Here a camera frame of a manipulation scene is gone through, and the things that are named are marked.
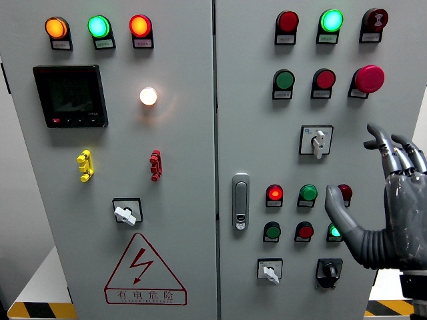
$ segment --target glowing white light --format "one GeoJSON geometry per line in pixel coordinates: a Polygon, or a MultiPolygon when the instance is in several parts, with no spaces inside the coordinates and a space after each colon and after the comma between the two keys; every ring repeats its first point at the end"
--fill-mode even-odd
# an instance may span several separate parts
{"type": "Polygon", "coordinates": [[[153,88],[144,88],[139,94],[139,98],[144,105],[153,105],[157,101],[157,91],[153,88]]]}

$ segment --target orange indicator light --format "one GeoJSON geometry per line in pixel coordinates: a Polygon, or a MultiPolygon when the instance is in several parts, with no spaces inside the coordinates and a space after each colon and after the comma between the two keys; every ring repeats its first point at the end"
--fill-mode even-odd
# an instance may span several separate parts
{"type": "Polygon", "coordinates": [[[45,30],[52,39],[62,39],[67,35],[67,24],[58,17],[48,18],[45,22],[45,30]]]}
{"type": "Polygon", "coordinates": [[[151,21],[145,15],[134,15],[129,21],[129,28],[136,37],[147,36],[151,31],[151,21]]]}

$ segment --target green indicator light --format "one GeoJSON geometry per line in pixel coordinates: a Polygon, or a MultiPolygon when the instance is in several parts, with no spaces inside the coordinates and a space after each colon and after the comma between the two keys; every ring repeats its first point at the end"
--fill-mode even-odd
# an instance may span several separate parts
{"type": "Polygon", "coordinates": [[[318,196],[318,190],[313,185],[304,185],[301,188],[300,195],[306,201],[313,201],[318,196]]]}
{"type": "Polygon", "coordinates": [[[266,235],[270,239],[276,239],[277,237],[280,236],[280,229],[277,227],[268,228],[266,231],[266,235]]]}
{"type": "Polygon", "coordinates": [[[328,229],[329,229],[329,233],[334,237],[341,237],[340,232],[332,223],[329,225],[328,229]]]}
{"type": "Polygon", "coordinates": [[[103,38],[109,33],[109,22],[101,15],[90,18],[87,27],[95,38],[103,38]]]}
{"type": "Polygon", "coordinates": [[[332,9],[327,10],[320,19],[320,25],[322,26],[324,31],[327,32],[335,32],[340,30],[342,23],[344,21],[344,17],[341,11],[332,9]]]}
{"type": "Polygon", "coordinates": [[[287,71],[280,73],[276,78],[276,84],[280,89],[290,88],[294,84],[294,76],[287,71]]]}

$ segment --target yellow terminal block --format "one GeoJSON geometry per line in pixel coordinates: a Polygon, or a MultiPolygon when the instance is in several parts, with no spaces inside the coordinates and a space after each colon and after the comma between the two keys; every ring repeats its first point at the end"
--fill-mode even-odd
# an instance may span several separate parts
{"type": "Polygon", "coordinates": [[[80,177],[81,182],[88,182],[93,176],[93,163],[92,156],[89,150],[84,150],[76,159],[77,163],[80,164],[79,171],[83,173],[80,177]]]}

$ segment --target red terminal block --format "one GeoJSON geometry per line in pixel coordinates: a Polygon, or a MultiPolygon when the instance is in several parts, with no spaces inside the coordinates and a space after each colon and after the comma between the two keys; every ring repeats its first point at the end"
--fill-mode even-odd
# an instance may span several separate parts
{"type": "Polygon", "coordinates": [[[160,179],[161,174],[163,173],[163,169],[161,168],[160,150],[153,151],[151,157],[149,158],[149,162],[151,163],[150,171],[153,173],[151,180],[157,181],[160,179]]]}

